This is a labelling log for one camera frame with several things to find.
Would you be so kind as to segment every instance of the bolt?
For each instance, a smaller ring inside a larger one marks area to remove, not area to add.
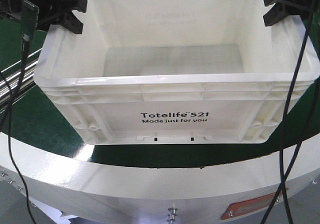
[[[4,171],[0,172],[0,177],[4,178],[5,176],[8,176],[8,174],[5,173]]]
[[[9,179],[9,180],[8,180],[8,183],[9,183],[9,184],[12,184],[12,183],[15,183],[15,181],[12,180],[12,179]]]
[[[170,220],[174,220],[175,216],[176,216],[175,214],[168,214],[168,217],[169,217]]]
[[[178,211],[178,209],[177,208],[175,208],[175,207],[170,207],[170,208],[168,208],[168,211],[170,212],[170,214],[176,214],[176,211]]]
[[[25,189],[22,186],[18,186],[18,191],[23,192]]]

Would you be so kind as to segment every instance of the white plastic crate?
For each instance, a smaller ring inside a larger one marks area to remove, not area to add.
[[[304,26],[263,0],[88,0],[52,26],[34,80],[93,145],[262,143],[282,117]],[[291,107],[320,74],[307,43]]]

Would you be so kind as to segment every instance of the black robotic clamp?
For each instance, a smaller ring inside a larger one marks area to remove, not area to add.
[[[50,25],[61,25],[75,34],[82,34],[83,23],[72,13],[85,13],[87,0],[27,0],[39,7],[37,30],[48,31]],[[21,21],[23,0],[0,0],[0,19]]]
[[[299,15],[304,21],[311,11],[312,0],[263,0],[264,5],[274,6],[263,16],[264,25],[272,26],[287,16]]]

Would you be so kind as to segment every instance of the screw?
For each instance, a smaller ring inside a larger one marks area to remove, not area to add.
[[[178,211],[178,209],[175,207],[170,207],[168,208],[168,211],[170,212],[170,214],[176,215],[176,211]]]
[[[12,183],[15,183],[15,181],[12,180],[12,179],[9,179],[9,180],[8,180],[8,183],[9,183],[9,184],[12,184]]]
[[[174,220],[175,219],[175,214],[168,214],[169,220]]]
[[[5,173],[4,171],[0,172],[0,177],[4,178],[5,176],[8,176],[8,174]]]
[[[25,189],[22,186],[18,186],[18,191],[23,192]]]

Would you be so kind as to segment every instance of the wire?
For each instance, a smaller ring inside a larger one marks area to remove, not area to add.
[[[302,145],[302,142],[303,140],[306,138],[306,132],[307,132],[307,129],[311,123],[311,119],[313,117],[313,114],[316,110],[316,107],[317,107],[317,101],[318,101],[318,98],[319,98],[319,93],[320,93],[320,78],[318,78],[316,81],[315,81],[315,87],[314,87],[314,93],[313,93],[313,100],[311,102],[311,107],[310,107],[310,111],[309,111],[309,115],[305,121],[305,125],[303,126],[303,130],[302,130],[302,135],[300,136],[300,140],[298,141],[295,149],[294,149],[294,153],[292,155],[292,159],[288,165],[288,168],[284,174],[284,179],[287,180],[290,172],[291,172],[291,169],[292,167],[294,166],[294,163],[298,157],[298,153],[300,151],[300,148],[301,148],[301,145]],[[264,213],[264,216],[261,220],[261,223],[260,224],[264,224],[273,208],[273,206],[275,205],[276,201],[277,201],[277,198],[281,192],[281,189],[282,189],[282,186],[279,185],[278,186],[278,189],[276,190],[275,194],[274,194],[274,197],[269,205],[269,207],[267,208],[266,212]]]
[[[25,198],[26,198],[26,207],[27,207],[27,211],[28,214],[33,222],[33,224],[37,224],[32,212],[31,212],[31,208],[30,208],[30,201],[29,201],[29,190],[28,190],[28,186],[27,183],[21,173],[21,171],[19,170],[13,154],[12,154],[12,146],[11,146],[11,131],[12,131],[12,107],[13,107],[13,103],[15,101],[15,99],[17,98],[18,94],[19,94],[19,90],[21,89],[22,86],[22,82],[25,76],[25,68],[27,65],[27,60],[28,60],[28,55],[29,55],[29,51],[30,51],[30,42],[27,40],[22,40],[22,45],[21,45],[21,67],[20,67],[20,76],[16,85],[16,88],[14,90],[14,92],[12,92],[12,89],[10,87],[10,84],[8,83],[8,81],[6,80],[6,78],[3,76],[3,74],[0,72],[0,76],[1,78],[4,80],[6,86],[9,89],[10,92],[10,99],[6,105],[5,111],[3,113],[1,122],[0,122],[0,132],[2,131],[3,127],[4,127],[4,123],[8,117],[8,151],[9,151],[9,156],[11,159],[11,162],[14,166],[14,168],[16,169],[19,177],[21,178],[21,181],[24,185],[24,189],[25,189]]]
[[[302,63],[302,58],[305,52],[305,48],[307,45],[307,40],[308,40],[308,36],[310,34],[310,30],[311,30],[311,26],[312,26],[312,22],[313,22],[313,17],[314,17],[314,12],[317,8],[318,5],[318,0],[312,0],[312,4],[311,4],[311,12],[309,13],[309,17],[308,17],[308,22],[307,22],[307,26],[305,28],[305,33],[304,33],[304,37],[302,40],[302,44],[301,44],[301,49],[299,52],[299,56],[297,59],[297,63],[296,63],[296,67],[293,73],[293,77],[292,77],[292,81],[290,83],[290,87],[289,87],[289,91],[287,94],[287,98],[285,101],[285,105],[284,105],[284,110],[283,110],[283,116],[282,116],[282,126],[281,126],[281,138],[280,138],[280,142],[279,142],[279,169],[280,169],[280,185],[268,207],[268,209],[266,210],[261,223],[260,224],[264,224],[268,218],[268,215],[271,212],[271,209],[273,208],[274,204],[276,203],[276,200],[282,190],[282,195],[283,195],[283,202],[284,202],[284,206],[285,206],[285,210],[286,210],[286,214],[287,214],[287,218],[290,224],[293,224],[293,219],[291,216],[291,212],[290,212],[290,207],[289,207],[289,202],[288,202],[288,196],[287,196],[287,189],[286,189],[286,180],[290,174],[290,171],[297,159],[301,144],[303,142],[303,139],[305,137],[305,132],[307,127],[310,124],[311,118],[312,118],[312,114],[315,111],[316,108],[316,102],[318,99],[318,94],[319,94],[319,79],[316,80],[316,85],[315,85],[315,90],[314,90],[314,97],[313,97],[313,101],[312,101],[312,105],[309,111],[309,115],[307,117],[307,120],[304,124],[304,127],[302,128],[302,134],[299,140],[299,143],[297,144],[295,150],[294,150],[294,154],[291,158],[291,161],[289,163],[289,166],[286,170],[286,172],[284,173],[284,143],[285,143],[285,133],[286,133],[286,127],[287,127],[287,122],[288,122],[288,112],[289,112],[289,105],[290,105],[290,100],[294,91],[294,87],[296,84],[296,80],[297,80],[297,76],[299,73],[299,69]]]

